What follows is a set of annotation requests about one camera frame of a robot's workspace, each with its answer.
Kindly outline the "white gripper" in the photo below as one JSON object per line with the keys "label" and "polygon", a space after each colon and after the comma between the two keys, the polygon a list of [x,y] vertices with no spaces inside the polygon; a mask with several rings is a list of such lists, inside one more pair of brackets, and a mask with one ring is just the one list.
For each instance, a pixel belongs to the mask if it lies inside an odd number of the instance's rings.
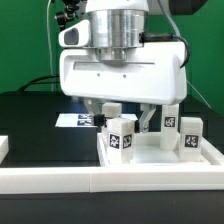
{"label": "white gripper", "polygon": [[60,56],[60,84],[65,94],[85,98],[97,127],[105,125],[97,99],[146,103],[140,105],[142,114],[134,131],[147,133],[155,105],[178,104],[186,97],[184,56],[181,42],[147,43],[130,49],[125,61],[103,62],[96,59],[93,49],[69,49]]}

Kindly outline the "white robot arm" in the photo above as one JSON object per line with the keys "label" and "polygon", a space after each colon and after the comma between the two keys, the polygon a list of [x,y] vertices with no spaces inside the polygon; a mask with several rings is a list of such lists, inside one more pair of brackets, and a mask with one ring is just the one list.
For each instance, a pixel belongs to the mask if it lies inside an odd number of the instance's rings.
{"label": "white robot arm", "polygon": [[147,17],[193,15],[208,0],[87,0],[83,19],[59,34],[60,85],[68,96],[139,103],[136,122],[148,130],[157,105],[181,103],[187,94],[190,52],[179,32],[146,30]]}

